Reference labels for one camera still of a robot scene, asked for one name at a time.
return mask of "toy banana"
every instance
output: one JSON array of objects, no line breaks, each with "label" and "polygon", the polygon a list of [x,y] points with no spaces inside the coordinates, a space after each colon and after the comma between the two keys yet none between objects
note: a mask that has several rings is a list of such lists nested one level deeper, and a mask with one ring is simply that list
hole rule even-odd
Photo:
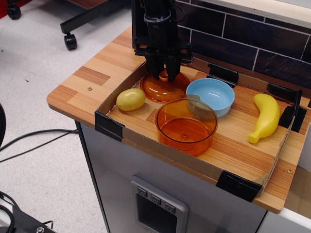
[{"label": "toy banana", "polygon": [[248,135],[248,141],[257,143],[260,138],[267,137],[276,130],[280,119],[280,106],[276,99],[267,94],[257,94],[254,102],[260,110],[255,131]]}]

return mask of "light blue bowl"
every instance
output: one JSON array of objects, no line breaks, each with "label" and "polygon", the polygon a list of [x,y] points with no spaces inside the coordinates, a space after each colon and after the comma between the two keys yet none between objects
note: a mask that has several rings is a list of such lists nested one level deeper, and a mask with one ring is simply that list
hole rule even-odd
[{"label": "light blue bowl", "polygon": [[198,79],[189,84],[187,94],[198,95],[202,102],[210,106],[217,117],[229,112],[233,101],[234,91],[223,81],[217,79]]}]

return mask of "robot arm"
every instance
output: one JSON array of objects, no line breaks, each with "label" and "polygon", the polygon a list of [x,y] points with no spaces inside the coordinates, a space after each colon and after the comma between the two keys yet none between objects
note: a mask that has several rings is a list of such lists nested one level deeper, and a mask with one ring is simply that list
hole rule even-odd
[{"label": "robot arm", "polygon": [[169,82],[179,74],[181,63],[193,61],[192,45],[178,38],[180,20],[175,7],[175,0],[132,1],[135,55],[146,57],[148,68],[156,79],[165,65]]}]

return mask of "black cable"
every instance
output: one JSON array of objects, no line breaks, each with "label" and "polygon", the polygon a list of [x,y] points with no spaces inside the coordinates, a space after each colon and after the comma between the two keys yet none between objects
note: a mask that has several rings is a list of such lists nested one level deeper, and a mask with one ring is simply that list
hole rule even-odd
[{"label": "black cable", "polygon": [[5,113],[4,113],[3,107],[0,103],[0,146],[1,146],[2,141],[4,139],[5,128],[6,128]]},{"label": "black cable", "polygon": [[172,18],[172,20],[173,20],[174,22],[179,23],[179,22],[181,22],[181,21],[183,21],[183,20],[185,19],[186,13],[185,13],[184,8],[182,8],[181,6],[179,6],[179,5],[177,5],[177,4],[174,4],[174,6],[177,6],[177,7],[182,11],[182,13],[183,13],[183,16],[182,16],[180,19],[173,19],[173,18]]},{"label": "black cable", "polygon": [[9,142],[8,144],[4,145],[3,147],[0,148],[0,151],[6,149],[7,147],[9,147],[10,145],[12,145],[13,143],[16,143],[17,141],[29,137],[29,136],[33,136],[39,133],[50,133],[50,132],[69,132],[69,133],[78,133],[77,130],[62,130],[62,129],[52,129],[52,130],[40,130],[40,131],[35,131],[32,133],[27,133],[25,135],[22,135],[16,139],[14,139],[13,141]]},{"label": "black cable", "polygon": [[39,147],[42,147],[42,146],[44,146],[44,145],[46,145],[46,144],[48,144],[48,143],[50,143],[50,142],[52,142],[52,141],[57,140],[58,138],[61,138],[61,137],[63,137],[63,136],[66,136],[67,134],[70,134],[70,132],[67,132],[67,133],[65,133],[65,134],[63,134],[63,135],[61,135],[61,136],[59,136],[59,137],[56,137],[56,138],[54,138],[54,139],[52,139],[52,140],[50,140],[50,141],[48,141],[48,142],[46,142],[46,143],[43,143],[43,144],[41,144],[41,145],[39,145],[39,146],[37,146],[37,147],[35,147],[35,148],[32,148],[32,149],[30,149],[30,150],[27,150],[27,151],[25,151],[25,152],[23,152],[23,153],[20,153],[20,154],[11,156],[11,157],[9,157],[9,158],[0,160],[0,163],[2,163],[2,162],[4,162],[4,161],[7,161],[7,160],[9,160],[9,159],[16,158],[16,157],[18,157],[18,156],[20,156],[20,155],[23,155],[23,154],[26,154],[26,153],[28,153],[28,152],[31,152],[31,151],[33,151],[33,150],[39,148]]},{"label": "black cable", "polygon": [[18,204],[14,201],[13,198],[11,198],[9,195],[7,195],[6,193],[3,193],[0,191],[0,194],[2,194],[4,197],[8,198],[13,204],[14,206],[16,206],[18,209],[20,209],[20,207],[18,206]]},{"label": "black cable", "polygon": [[9,209],[4,207],[3,205],[0,205],[0,210],[3,210],[10,217],[11,223],[10,223],[10,226],[8,227],[8,230],[6,231],[6,233],[12,233],[13,229],[14,229],[14,225],[15,225],[15,218],[14,218],[12,212],[9,211]]}]

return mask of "chair caster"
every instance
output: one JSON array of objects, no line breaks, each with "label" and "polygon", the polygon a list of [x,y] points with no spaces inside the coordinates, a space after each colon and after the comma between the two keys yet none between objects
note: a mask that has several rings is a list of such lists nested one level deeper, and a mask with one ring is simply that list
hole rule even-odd
[{"label": "chair caster", "polygon": [[19,19],[21,16],[19,6],[16,6],[15,4],[13,4],[12,6],[8,6],[8,16],[11,19]]},{"label": "chair caster", "polygon": [[64,40],[68,50],[74,50],[78,47],[77,40],[74,34],[68,33],[64,36]]}]

